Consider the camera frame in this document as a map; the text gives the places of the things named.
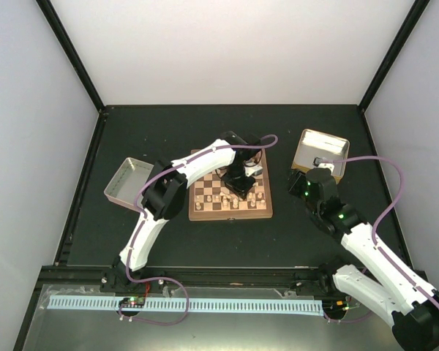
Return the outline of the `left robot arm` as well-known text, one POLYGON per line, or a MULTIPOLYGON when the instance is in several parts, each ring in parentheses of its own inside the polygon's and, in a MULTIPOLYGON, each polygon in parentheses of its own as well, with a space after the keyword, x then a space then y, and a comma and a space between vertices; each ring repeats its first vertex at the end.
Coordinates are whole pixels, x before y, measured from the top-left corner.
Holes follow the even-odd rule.
POLYGON ((138 223, 113 263, 118 285, 127 292, 141 286, 143 275, 140 270, 146 266, 157 236, 182 210, 189 187, 199 178, 225 167, 226 173, 221 180, 232 193, 245 199, 255 183, 252 176, 246 175, 245 162, 259 150, 260 138, 254 135, 241 138, 229 131, 194 154, 155 162, 147 182, 135 198, 135 206, 140 212, 138 223))

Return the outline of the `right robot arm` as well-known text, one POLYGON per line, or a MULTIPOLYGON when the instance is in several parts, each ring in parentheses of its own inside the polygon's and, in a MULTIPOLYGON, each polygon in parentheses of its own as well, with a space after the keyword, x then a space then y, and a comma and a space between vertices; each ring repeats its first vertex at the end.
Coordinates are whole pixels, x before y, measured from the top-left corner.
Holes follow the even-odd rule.
POLYGON ((404 350, 439 347, 439 290, 393 253, 353 206, 340 200, 330 169, 292 170, 288 191, 304 201, 309 218, 320 231, 371 273, 366 276, 336 258, 320 267, 320 290, 354 297, 391 328, 404 350))

